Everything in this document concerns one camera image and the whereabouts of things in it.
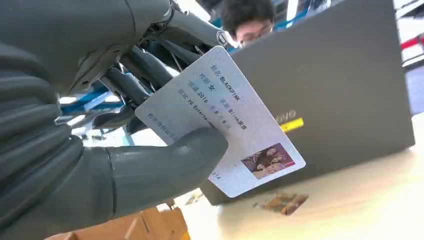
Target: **white card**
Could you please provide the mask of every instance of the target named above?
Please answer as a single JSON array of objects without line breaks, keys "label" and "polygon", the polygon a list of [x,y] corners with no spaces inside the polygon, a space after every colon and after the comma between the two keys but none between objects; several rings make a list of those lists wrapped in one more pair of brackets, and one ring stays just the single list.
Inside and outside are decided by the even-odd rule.
[{"label": "white card", "polygon": [[173,78],[135,114],[168,145],[196,129],[215,127],[229,146],[209,180],[231,198],[305,166],[220,46]]}]

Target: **man with glasses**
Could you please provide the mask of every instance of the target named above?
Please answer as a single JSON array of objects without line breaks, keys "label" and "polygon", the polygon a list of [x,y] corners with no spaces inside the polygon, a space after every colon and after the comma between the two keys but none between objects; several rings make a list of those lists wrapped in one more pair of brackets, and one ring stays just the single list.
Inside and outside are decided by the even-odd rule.
[{"label": "man with glasses", "polygon": [[224,0],[222,25],[240,47],[272,32],[275,10],[271,0]]}]

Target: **laptop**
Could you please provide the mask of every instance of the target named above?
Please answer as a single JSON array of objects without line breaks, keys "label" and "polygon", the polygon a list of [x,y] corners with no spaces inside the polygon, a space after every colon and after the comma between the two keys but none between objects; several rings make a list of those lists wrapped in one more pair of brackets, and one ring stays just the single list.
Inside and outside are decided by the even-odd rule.
[{"label": "laptop", "polygon": [[414,145],[391,0],[343,0],[231,55],[306,167],[211,204],[313,178]]}]

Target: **wooden table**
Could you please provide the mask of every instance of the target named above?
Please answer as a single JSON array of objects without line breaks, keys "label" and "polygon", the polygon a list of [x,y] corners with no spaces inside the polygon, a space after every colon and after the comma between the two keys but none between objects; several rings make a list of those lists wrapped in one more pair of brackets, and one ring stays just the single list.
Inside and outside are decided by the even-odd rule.
[{"label": "wooden table", "polygon": [[253,208],[265,193],[224,206],[205,198],[185,206],[191,238],[424,239],[424,114],[413,124],[416,145],[408,150],[279,189],[309,195],[292,216]]}]

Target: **glasses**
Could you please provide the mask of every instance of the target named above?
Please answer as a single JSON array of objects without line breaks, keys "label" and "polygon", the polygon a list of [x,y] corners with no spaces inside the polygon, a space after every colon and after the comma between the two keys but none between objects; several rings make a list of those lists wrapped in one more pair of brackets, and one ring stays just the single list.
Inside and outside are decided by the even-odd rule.
[{"label": "glasses", "polygon": [[261,31],[259,31],[256,35],[251,36],[251,37],[246,37],[244,39],[242,39],[240,41],[240,45],[244,48],[247,45],[253,43],[254,41],[260,39],[261,37],[263,37],[264,35],[270,33],[273,31],[273,25],[269,25],[269,26],[264,26]]}]

